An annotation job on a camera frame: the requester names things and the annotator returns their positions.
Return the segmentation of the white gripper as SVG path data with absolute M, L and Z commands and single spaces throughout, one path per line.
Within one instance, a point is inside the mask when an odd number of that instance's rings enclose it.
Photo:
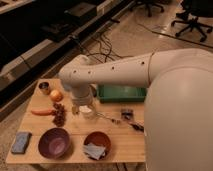
M 88 106 L 93 102 L 93 93 L 90 85 L 73 87 L 71 90 L 71 100 L 73 103 L 72 112 L 74 115 L 79 114 L 80 106 Z

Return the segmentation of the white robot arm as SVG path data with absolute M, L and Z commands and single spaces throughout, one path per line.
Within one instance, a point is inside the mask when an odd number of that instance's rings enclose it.
M 176 49 L 90 65 L 79 55 L 59 78 L 74 104 L 92 84 L 143 87 L 147 171 L 213 171 L 213 52 Z

